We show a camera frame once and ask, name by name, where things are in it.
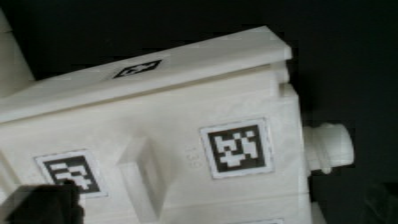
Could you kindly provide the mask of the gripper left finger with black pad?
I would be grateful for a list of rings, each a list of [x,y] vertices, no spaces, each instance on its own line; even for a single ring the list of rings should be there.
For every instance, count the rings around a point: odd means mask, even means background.
[[[78,186],[21,185],[0,203],[0,224],[83,224]]]

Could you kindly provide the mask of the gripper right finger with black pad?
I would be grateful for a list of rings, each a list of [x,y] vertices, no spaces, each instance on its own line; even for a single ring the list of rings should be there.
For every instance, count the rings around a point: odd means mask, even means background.
[[[362,224],[398,224],[398,182],[375,184],[366,192]]]

